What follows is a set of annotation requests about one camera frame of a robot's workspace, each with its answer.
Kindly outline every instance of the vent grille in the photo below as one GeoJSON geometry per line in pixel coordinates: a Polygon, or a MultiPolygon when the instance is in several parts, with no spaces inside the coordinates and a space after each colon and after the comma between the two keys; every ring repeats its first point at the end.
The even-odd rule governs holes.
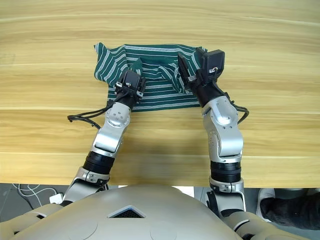
{"type": "Polygon", "coordinates": [[[115,216],[113,216],[113,218],[131,218],[131,219],[142,219],[143,217],[140,216],[138,213],[136,213],[135,211],[133,211],[132,209],[129,209],[127,211],[124,211],[122,213],[119,213],[115,216]]]}
{"type": "Polygon", "coordinates": [[[119,218],[143,219],[145,217],[146,216],[142,212],[140,212],[138,209],[136,209],[132,205],[123,207],[108,216],[108,218],[111,218],[111,219],[119,219],[119,218]]]}

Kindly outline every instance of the black ribbed joint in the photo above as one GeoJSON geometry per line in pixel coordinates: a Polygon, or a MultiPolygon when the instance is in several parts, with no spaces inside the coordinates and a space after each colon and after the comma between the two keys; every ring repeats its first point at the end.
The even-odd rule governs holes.
{"type": "Polygon", "coordinates": [[[240,162],[220,163],[212,161],[211,178],[223,183],[235,183],[241,180],[240,162]]]}
{"type": "Polygon", "coordinates": [[[90,151],[85,159],[83,168],[93,173],[108,175],[114,165],[114,161],[113,157],[90,151]]]}

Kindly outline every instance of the person's leg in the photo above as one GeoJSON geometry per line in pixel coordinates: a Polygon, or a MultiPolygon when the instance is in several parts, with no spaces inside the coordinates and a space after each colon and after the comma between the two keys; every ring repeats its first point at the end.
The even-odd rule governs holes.
{"type": "Polygon", "coordinates": [[[320,192],[293,199],[265,198],[260,210],[265,219],[274,223],[320,230],[320,192]]]}

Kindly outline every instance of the green fabric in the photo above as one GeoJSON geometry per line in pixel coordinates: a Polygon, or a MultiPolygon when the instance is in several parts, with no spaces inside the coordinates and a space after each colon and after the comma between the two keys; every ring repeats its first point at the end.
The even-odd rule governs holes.
{"type": "Polygon", "coordinates": [[[186,92],[178,71],[178,53],[181,53],[186,58],[190,75],[195,75],[200,66],[195,47],[179,44],[125,44],[108,49],[100,42],[94,48],[98,55],[94,76],[109,84],[108,99],[116,98],[114,85],[121,73],[132,70],[146,78],[142,101],[133,111],[199,106],[197,98],[186,92]]]}

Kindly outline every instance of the white cable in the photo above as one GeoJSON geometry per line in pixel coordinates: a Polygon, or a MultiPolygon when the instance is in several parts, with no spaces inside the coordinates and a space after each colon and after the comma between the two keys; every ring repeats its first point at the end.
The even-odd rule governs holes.
{"type": "Polygon", "coordinates": [[[30,187],[29,187],[29,184],[28,184],[27,187],[28,187],[29,189],[21,189],[21,188],[20,188],[20,190],[21,190],[21,191],[32,191],[33,194],[24,194],[24,193],[21,192],[21,195],[22,195],[22,196],[31,197],[31,196],[37,195],[38,193],[41,193],[41,192],[44,191],[44,190],[52,190],[52,191],[54,192],[54,195],[58,194],[57,191],[56,191],[54,188],[52,188],[52,187],[46,187],[46,188],[41,189],[41,190],[39,190],[39,191],[37,191],[37,192],[34,192],[33,190],[36,189],[38,186],[37,186],[37,187],[34,187],[34,188],[30,188],[30,187]]]}
{"type": "Polygon", "coordinates": [[[33,194],[35,195],[36,199],[38,199],[38,202],[39,202],[39,204],[40,204],[40,207],[42,207],[42,204],[41,204],[41,202],[40,202],[40,199],[39,199],[38,195],[35,193],[35,191],[33,191],[33,190],[31,189],[31,187],[29,187],[29,184],[27,185],[27,187],[28,187],[28,189],[31,190],[31,192],[33,192],[33,194]]]}
{"type": "MultiPolygon", "coordinates": [[[[40,184],[38,184],[37,186],[35,186],[34,188],[32,188],[32,190],[35,190],[35,189],[37,189],[38,187],[40,187],[40,184]]],[[[31,191],[30,189],[21,189],[21,188],[20,188],[20,190],[21,190],[21,191],[31,191]]]]}

